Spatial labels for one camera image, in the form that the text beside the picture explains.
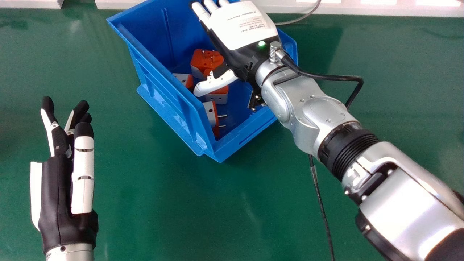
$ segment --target green surface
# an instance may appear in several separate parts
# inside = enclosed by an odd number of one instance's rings
[[[105,21],[117,12],[0,10],[0,260],[44,259],[29,203],[29,162],[49,155],[44,95],[61,124],[90,103],[96,260],[328,260],[308,159],[290,132],[275,123],[223,164],[195,156],[136,93],[127,47]],[[355,117],[463,191],[463,29],[463,19],[317,15],[284,31],[303,68],[362,75]],[[321,85],[340,100],[354,86]],[[382,260],[339,182],[318,172],[337,260]]]

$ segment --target blue plastic bin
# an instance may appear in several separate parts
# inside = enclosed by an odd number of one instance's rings
[[[190,0],[148,0],[107,19],[126,41],[141,85],[137,92],[198,156],[223,162],[276,118],[267,107],[247,108],[249,83],[229,86],[226,105],[218,105],[220,139],[216,140],[202,102],[172,73],[191,73],[195,49],[214,50],[189,5]],[[285,50],[296,61],[296,43],[279,31]]]

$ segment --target black and white robotic hand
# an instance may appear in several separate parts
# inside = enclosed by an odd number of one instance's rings
[[[213,0],[191,3],[226,61],[194,94],[248,81],[249,108],[268,106],[297,147],[342,183],[344,194],[359,206],[357,227],[386,259],[464,260],[462,196],[363,128],[347,110],[355,95],[343,104],[315,81],[358,81],[359,91],[362,79],[301,70],[282,48],[274,23],[252,2],[219,0],[219,6]]]
[[[50,97],[43,98],[40,109],[51,157],[31,162],[31,216],[47,261],[94,260],[98,216],[92,209],[94,140],[88,109],[81,101],[64,129]]]

